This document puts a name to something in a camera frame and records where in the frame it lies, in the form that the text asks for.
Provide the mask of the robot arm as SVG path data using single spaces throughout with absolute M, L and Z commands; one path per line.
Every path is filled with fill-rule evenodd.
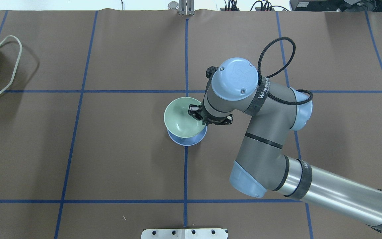
M 235 57 L 206 70 L 203 101 L 188 114 L 204 126 L 232 124 L 234 110 L 251 120 L 229 177 L 250 197 L 267 191 L 334 211 L 382 233 L 382 190 L 364 186 L 282 153 L 288 133 L 302 129 L 313 104 L 310 92 L 271 83 L 260 68 Z

